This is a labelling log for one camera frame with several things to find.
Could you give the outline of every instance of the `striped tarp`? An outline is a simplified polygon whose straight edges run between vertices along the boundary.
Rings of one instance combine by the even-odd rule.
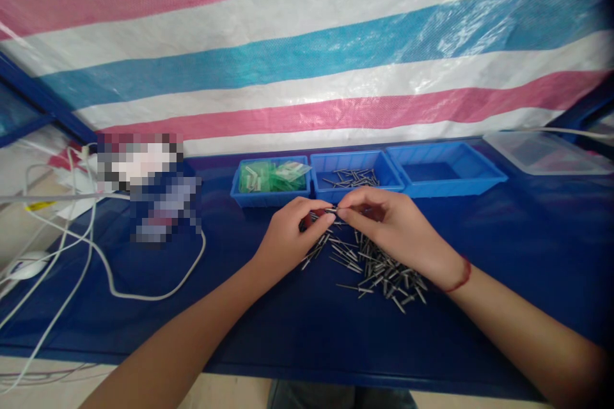
[[[606,0],[1,0],[0,49],[93,129],[190,155],[540,126],[608,72]]]

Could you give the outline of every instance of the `hand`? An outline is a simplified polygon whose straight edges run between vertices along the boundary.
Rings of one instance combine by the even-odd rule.
[[[343,208],[337,211],[341,219],[441,289],[450,289],[462,279],[463,259],[408,196],[362,187],[343,197],[338,207]]]
[[[335,221],[335,215],[323,214],[302,233],[300,221],[309,211],[332,207],[326,201],[297,197],[273,214],[269,229],[252,259],[263,276],[270,277],[275,284],[295,268]]]

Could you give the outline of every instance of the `blue plastic tray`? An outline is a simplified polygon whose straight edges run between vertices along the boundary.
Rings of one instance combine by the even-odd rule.
[[[307,157],[301,155],[299,157],[276,157],[276,158],[259,158],[256,160],[243,160],[239,163],[239,167],[232,179],[232,189],[230,196],[239,204],[241,208],[267,208],[269,206],[282,207],[287,205],[297,196],[309,198],[311,194],[311,180],[309,173],[305,176],[305,190],[297,190],[294,192],[263,192],[263,193],[241,193],[239,192],[241,174],[241,165],[250,164],[259,161],[270,161],[275,166],[279,166],[287,161],[296,161],[298,163],[309,164]]]
[[[339,177],[333,171],[338,169],[366,169],[375,170],[375,177],[381,186],[378,189],[403,190],[403,182],[398,176],[395,167],[381,150],[368,150],[345,153],[321,153],[311,156],[311,178],[315,187],[316,198],[329,203],[339,203],[350,191],[356,188],[339,189],[324,179],[338,181]]]
[[[507,176],[466,143],[388,147],[412,198],[480,195]]]

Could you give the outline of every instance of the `blue table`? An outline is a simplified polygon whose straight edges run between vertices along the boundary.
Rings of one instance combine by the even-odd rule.
[[[528,176],[481,139],[467,142],[509,175],[509,181],[481,196],[419,199],[417,205],[475,265],[562,323],[603,343],[611,334],[614,178]],[[162,302],[115,298],[94,256],[81,289],[39,356],[119,364],[174,315],[238,270],[256,251],[274,209],[241,210],[229,196],[232,176],[241,159],[266,156],[279,153],[190,159],[203,178],[207,248],[186,285]],[[88,215],[82,216],[73,230],[81,233],[88,220]],[[109,258],[117,288],[144,295],[169,291],[197,255],[200,236],[178,235],[164,251],[145,251],[129,243],[128,222],[128,202],[106,200],[99,205],[95,240]],[[0,332],[0,353],[31,353],[85,258],[85,244],[62,255],[49,279]],[[443,294],[428,292],[428,305],[410,303],[404,316],[380,294],[358,300],[355,293],[335,286],[359,278],[322,256],[305,271],[292,272],[241,318],[205,370],[541,398]],[[5,298],[0,318],[31,283],[20,283]]]

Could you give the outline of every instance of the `blue stripe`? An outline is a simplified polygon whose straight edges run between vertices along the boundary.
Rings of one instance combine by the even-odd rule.
[[[395,63],[555,49],[612,28],[605,14],[608,7],[606,0],[460,0],[300,36],[119,61],[44,75],[40,80],[80,109]]]

